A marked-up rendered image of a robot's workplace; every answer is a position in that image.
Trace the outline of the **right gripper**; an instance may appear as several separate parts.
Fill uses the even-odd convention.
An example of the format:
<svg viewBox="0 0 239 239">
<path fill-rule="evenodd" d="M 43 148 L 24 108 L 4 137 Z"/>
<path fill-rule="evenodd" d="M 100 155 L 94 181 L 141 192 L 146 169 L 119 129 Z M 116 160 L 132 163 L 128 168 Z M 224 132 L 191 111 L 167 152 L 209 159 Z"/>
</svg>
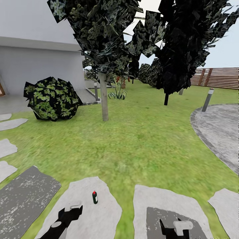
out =
<svg viewBox="0 0 239 239">
<path fill-rule="evenodd" d="M 162 234 L 166 236 L 166 239 L 190 239 L 189 230 L 183 230 L 183 236 L 178 236 L 174 229 L 165 228 L 162 220 L 160 219 Z"/>
</svg>

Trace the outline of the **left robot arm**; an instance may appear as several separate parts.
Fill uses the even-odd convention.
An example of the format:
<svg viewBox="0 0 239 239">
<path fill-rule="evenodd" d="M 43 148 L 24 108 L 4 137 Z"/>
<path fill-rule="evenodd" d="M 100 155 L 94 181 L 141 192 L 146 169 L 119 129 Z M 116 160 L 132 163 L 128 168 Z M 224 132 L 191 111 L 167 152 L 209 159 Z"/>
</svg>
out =
<svg viewBox="0 0 239 239">
<path fill-rule="evenodd" d="M 58 212 L 58 219 L 40 239 L 65 239 L 69 224 L 71 221 L 78 220 L 83 209 L 83 206 L 73 209 L 71 207 L 81 204 L 82 200 L 67 201 L 65 208 Z"/>
</svg>

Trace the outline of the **insectifuge atomizer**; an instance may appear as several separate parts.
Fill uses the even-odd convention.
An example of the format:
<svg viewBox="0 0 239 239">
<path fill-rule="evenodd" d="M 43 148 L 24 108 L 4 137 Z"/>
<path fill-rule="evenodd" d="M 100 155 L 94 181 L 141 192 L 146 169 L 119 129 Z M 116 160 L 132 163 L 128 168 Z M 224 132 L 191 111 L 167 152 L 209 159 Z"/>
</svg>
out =
<svg viewBox="0 0 239 239">
<path fill-rule="evenodd" d="M 94 204 L 97 204 L 97 203 L 98 203 L 97 193 L 94 192 L 94 193 L 92 194 L 92 196 L 93 196 L 93 202 L 94 202 Z"/>
</svg>

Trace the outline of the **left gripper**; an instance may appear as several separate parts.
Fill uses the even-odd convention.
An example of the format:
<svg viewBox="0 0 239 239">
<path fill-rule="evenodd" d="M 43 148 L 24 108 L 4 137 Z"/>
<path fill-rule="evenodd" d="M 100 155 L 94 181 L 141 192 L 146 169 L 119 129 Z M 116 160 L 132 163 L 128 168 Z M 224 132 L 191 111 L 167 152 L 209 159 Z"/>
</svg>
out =
<svg viewBox="0 0 239 239">
<path fill-rule="evenodd" d="M 69 223 L 71 223 L 71 221 L 78 220 L 79 215 L 82 214 L 83 206 L 81 206 L 80 208 L 73 208 L 68 212 L 65 212 L 65 208 L 58 212 L 58 218 L 66 216 L 69 218 Z"/>
</svg>

